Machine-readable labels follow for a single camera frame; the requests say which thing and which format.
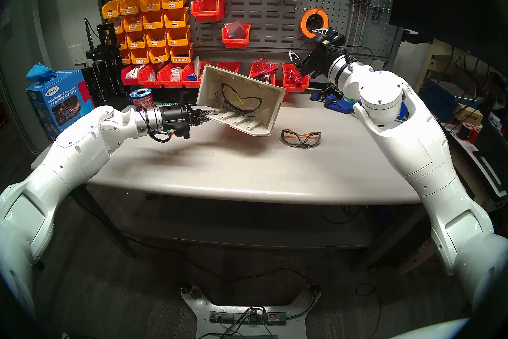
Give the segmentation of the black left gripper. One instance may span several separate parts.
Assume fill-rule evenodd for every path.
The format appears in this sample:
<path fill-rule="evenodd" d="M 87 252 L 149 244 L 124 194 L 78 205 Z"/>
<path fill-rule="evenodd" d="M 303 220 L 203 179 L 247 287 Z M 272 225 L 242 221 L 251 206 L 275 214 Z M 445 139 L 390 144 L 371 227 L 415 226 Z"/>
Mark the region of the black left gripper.
<path fill-rule="evenodd" d="M 178 104 L 160 106 L 161 120 L 158 121 L 159 133 L 189 133 L 191 127 L 201 126 L 210 121 L 208 115 L 215 115 L 217 109 L 208 106 Z"/>

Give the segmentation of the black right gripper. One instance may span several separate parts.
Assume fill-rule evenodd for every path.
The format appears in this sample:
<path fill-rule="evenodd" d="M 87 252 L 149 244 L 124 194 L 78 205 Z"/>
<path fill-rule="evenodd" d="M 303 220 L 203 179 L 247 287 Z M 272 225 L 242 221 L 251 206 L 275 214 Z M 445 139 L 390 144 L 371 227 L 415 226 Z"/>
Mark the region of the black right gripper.
<path fill-rule="evenodd" d="M 330 36 L 332 28 L 317 28 L 311 31 L 316 36 Z M 290 62 L 299 68 L 302 76 L 315 79 L 320 75 L 327 76 L 333 62 L 338 58 L 338 49 L 331 46 L 315 46 L 310 54 L 301 58 L 292 49 L 289 50 Z"/>

